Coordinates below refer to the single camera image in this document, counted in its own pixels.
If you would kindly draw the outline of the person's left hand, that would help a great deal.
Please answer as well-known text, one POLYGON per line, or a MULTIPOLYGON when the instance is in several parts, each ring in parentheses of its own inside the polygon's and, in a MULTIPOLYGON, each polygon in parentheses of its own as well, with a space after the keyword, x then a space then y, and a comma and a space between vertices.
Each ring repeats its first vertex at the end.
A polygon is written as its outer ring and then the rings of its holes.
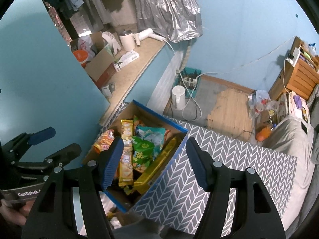
POLYGON ((34 200, 27 201, 21 209, 14 210, 10 208, 4 200, 1 200, 1 215, 9 224, 24 226, 34 202, 34 200))

